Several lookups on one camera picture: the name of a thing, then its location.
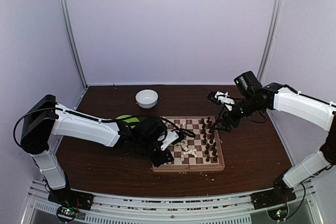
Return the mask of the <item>wooden chess board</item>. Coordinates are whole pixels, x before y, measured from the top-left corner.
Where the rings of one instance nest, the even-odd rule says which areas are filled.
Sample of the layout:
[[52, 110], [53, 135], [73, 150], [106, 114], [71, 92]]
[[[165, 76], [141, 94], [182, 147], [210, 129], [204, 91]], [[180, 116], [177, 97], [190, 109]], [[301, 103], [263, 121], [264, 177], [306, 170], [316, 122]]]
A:
[[217, 131], [209, 127], [215, 122], [213, 116], [168, 116], [176, 126], [192, 131], [195, 136], [169, 145], [167, 149], [173, 161], [160, 167], [152, 166], [157, 173], [216, 172], [225, 168], [221, 140]]

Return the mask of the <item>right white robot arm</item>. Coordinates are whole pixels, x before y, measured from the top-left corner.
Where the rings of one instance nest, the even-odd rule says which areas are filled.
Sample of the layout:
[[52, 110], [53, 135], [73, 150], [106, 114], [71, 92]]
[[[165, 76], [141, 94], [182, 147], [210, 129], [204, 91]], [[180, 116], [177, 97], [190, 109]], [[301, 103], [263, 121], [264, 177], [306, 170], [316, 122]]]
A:
[[299, 164], [286, 170], [273, 183], [271, 190], [252, 194], [256, 203], [282, 204], [295, 199], [293, 188], [320, 172], [335, 165], [335, 104], [309, 97], [286, 84], [271, 83], [246, 85], [238, 83], [242, 99], [228, 93], [211, 91], [207, 98], [222, 109], [211, 129], [230, 132], [237, 128], [240, 119], [256, 111], [285, 112], [311, 122], [328, 133], [321, 147]]

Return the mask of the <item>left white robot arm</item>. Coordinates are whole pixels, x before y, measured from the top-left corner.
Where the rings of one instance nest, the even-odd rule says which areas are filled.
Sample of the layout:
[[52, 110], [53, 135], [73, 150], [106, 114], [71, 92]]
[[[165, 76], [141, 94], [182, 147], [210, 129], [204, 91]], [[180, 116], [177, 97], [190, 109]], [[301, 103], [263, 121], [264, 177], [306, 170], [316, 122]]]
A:
[[14, 142], [33, 158], [47, 181], [49, 191], [64, 205], [71, 205], [76, 197], [55, 154], [49, 149], [51, 135], [70, 136], [117, 148], [124, 153], [147, 156], [156, 167], [172, 161], [168, 146], [184, 138], [181, 129], [168, 130], [167, 119], [159, 116], [145, 116], [137, 122], [133, 122], [132, 116], [98, 118], [57, 103], [51, 94], [21, 116], [15, 126], [19, 123], [23, 123], [22, 134]]

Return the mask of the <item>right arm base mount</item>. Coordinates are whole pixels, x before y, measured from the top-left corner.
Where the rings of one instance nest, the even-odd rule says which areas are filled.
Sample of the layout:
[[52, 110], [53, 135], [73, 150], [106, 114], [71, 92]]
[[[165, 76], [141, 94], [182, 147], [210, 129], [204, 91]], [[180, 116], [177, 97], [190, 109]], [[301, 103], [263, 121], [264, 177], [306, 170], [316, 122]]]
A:
[[251, 194], [251, 201], [255, 210], [281, 205], [284, 204], [286, 201], [292, 201], [295, 199], [295, 193], [282, 195], [275, 193], [273, 189]]

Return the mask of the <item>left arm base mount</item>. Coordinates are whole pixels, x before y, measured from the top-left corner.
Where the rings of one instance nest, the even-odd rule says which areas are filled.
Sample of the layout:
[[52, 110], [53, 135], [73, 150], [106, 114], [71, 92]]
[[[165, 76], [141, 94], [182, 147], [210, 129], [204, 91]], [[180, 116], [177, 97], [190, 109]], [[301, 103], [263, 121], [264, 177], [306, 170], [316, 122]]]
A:
[[93, 198], [93, 194], [73, 190], [54, 190], [48, 195], [48, 200], [51, 202], [80, 210], [90, 210]]

